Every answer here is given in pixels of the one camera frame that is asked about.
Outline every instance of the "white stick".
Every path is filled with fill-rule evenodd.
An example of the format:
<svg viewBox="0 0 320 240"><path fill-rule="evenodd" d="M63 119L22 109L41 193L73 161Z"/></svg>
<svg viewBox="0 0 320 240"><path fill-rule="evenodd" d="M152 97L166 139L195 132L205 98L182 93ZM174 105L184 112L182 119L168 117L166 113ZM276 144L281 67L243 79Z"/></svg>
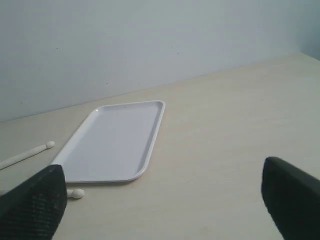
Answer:
<svg viewBox="0 0 320 240"><path fill-rule="evenodd" d="M0 197L5 195L9 191L0 191ZM85 195L85 191L81 188L77 189L67 189L66 190L66 195L68 198L73 198L73 199L81 199Z"/></svg>
<svg viewBox="0 0 320 240"><path fill-rule="evenodd" d="M16 156L13 156L13 157L10 157L4 161L1 161L0 162L0 170L5 169L13 164L16 164L22 160L25 160L27 158L30 158L33 155L41 153L42 151L44 151L46 149L50 149L50 148L54 147L55 144L56 143L54 141L48 141L45 145L37 146L37 147L32 148L28 151L25 151L25 152L20 153Z"/></svg>

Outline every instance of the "white wall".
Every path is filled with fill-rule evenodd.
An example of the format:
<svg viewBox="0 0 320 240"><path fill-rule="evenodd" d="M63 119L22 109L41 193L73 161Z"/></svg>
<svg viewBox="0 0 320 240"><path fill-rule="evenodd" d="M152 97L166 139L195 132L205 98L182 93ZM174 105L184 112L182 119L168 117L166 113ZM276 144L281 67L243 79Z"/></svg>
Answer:
<svg viewBox="0 0 320 240"><path fill-rule="evenodd" d="M0 121L318 54L319 9L319 0L1 0Z"/></svg>

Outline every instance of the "plastic tray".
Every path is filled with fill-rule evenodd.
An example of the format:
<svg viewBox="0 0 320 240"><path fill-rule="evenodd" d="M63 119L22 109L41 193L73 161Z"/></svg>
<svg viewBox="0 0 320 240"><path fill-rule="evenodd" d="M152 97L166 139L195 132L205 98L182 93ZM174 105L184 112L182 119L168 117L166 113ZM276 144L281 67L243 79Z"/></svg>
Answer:
<svg viewBox="0 0 320 240"><path fill-rule="evenodd" d="M98 107L51 164L62 165L67 183L137 179L149 164L165 105L156 100Z"/></svg>

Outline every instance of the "table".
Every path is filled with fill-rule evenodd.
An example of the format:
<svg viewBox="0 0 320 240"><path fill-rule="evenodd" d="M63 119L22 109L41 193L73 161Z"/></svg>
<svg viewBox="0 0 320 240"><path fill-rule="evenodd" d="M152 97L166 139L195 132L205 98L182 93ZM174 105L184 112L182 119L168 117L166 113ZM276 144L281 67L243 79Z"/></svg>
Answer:
<svg viewBox="0 0 320 240"><path fill-rule="evenodd" d="M96 107L163 100L149 167L125 185L82 186L55 240L280 240L261 198L265 157L320 178L320 62L302 53L0 123L9 190L47 166Z"/></svg>

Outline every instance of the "light wood tabletop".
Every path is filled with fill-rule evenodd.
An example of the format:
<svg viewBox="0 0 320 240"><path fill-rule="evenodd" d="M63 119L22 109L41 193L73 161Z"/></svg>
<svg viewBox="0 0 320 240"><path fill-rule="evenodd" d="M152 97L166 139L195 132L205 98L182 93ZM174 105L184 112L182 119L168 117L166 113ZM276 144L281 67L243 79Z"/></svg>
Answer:
<svg viewBox="0 0 320 240"><path fill-rule="evenodd" d="M261 197L268 156L320 178L320 62L302 53L0 123L9 190L47 166L96 107L166 103L150 164L125 185L88 185L55 240L280 240Z"/></svg>

